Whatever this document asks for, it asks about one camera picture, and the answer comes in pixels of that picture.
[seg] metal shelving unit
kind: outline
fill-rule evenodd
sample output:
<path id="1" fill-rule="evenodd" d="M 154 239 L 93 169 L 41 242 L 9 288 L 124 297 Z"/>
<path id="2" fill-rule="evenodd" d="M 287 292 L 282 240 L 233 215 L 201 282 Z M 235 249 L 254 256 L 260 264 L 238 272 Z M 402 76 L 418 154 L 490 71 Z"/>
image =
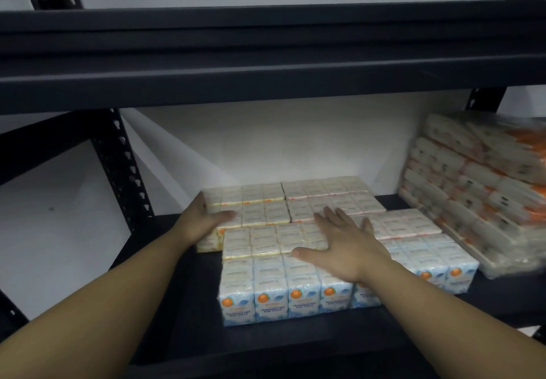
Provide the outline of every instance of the metal shelving unit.
<path id="1" fill-rule="evenodd" d="M 132 232 L 113 266 L 175 219 L 154 216 L 118 108 L 480 87 L 468 108 L 495 111 L 506 86 L 546 84 L 543 0 L 137 10 L 32 3 L 51 10 L 0 13 L 0 114 L 72 112 L 0 135 L 0 184 L 92 140 Z M 396 195 L 378 199 L 407 208 Z M 223 329 L 219 273 L 217 254 L 182 257 L 132 369 L 195 377 L 409 344 L 384 307 Z M 511 326 L 546 324 L 541 276 L 478 275 L 461 298 Z M 0 294 L 2 311 L 14 328 L 27 321 Z"/>

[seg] hand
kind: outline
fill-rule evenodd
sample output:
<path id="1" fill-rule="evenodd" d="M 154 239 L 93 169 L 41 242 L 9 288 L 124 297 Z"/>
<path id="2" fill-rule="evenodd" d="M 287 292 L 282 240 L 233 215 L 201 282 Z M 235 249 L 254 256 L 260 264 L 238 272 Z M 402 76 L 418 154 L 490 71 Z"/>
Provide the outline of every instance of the hand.
<path id="1" fill-rule="evenodd" d="M 216 226 L 233 219 L 233 217 L 235 217 L 235 211 L 209 214 L 206 211 L 203 192 L 199 192 L 167 234 L 172 242 L 184 252 L 209 234 Z"/>
<path id="2" fill-rule="evenodd" d="M 365 218 L 362 228 L 358 228 L 339 208 L 333 213 L 325 207 L 324 214 L 325 217 L 315 214 L 315 222 L 328 240 L 328 249 L 298 247 L 292 250 L 294 257 L 351 283 L 366 282 L 366 266 L 372 260 L 390 260 L 387 249 L 373 236 L 369 219 Z"/>

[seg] forearm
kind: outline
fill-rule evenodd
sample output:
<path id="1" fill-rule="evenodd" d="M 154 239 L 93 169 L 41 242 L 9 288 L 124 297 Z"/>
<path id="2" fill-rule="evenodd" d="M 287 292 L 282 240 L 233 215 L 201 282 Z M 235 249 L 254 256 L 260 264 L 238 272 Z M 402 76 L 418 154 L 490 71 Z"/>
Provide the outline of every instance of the forearm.
<path id="1" fill-rule="evenodd" d="M 3 342 L 0 377 L 119 376 L 182 253 L 169 237 L 155 240 Z"/>
<path id="2" fill-rule="evenodd" d="M 444 379 L 546 377 L 546 347 L 402 265 L 375 260 L 363 280 Z"/>

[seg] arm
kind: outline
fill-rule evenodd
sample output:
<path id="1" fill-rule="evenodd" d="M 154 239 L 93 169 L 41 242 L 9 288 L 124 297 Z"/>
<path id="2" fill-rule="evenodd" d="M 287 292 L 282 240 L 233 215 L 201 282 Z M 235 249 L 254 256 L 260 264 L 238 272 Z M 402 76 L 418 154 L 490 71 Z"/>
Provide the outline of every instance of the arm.
<path id="1" fill-rule="evenodd" d="M 329 248 L 293 255 L 369 286 L 444 379 L 546 377 L 545 346 L 391 260 L 368 220 L 360 230 L 343 211 L 324 212 L 315 220 Z"/>
<path id="2" fill-rule="evenodd" d="M 182 253 L 232 217 L 232 211 L 207 214 L 202 193 L 197 195 L 170 231 L 4 341 L 0 377 L 119 377 Z"/>

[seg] black metal shelf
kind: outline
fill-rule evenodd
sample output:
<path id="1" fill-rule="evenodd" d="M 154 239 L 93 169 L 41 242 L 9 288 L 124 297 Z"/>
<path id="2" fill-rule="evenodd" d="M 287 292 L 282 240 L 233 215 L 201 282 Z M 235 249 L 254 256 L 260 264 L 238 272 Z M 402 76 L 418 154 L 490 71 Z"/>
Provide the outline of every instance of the black metal shelf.
<path id="1" fill-rule="evenodd" d="M 543 84 L 546 3 L 1 13 L 0 57 L 0 113 Z"/>
<path id="2" fill-rule="evenodd" d="M 388 209 L 407 208 L 397 195 L 378 200 Z M 176 218 L 151 219 L 129 238 L 114 265 L 167 231 Z M 139 366 L 131 369 L 143 375 L 198 377 L 411 344 L 385 307 L 224 328 L 216 301 L 221 254 L 190 251 L 182 260 L 133 360 Z M 541 275 L 489 280 L 478 273 L 460 298 L 513 327 L 535 326 L 546 323 L 545 281 Z"/>

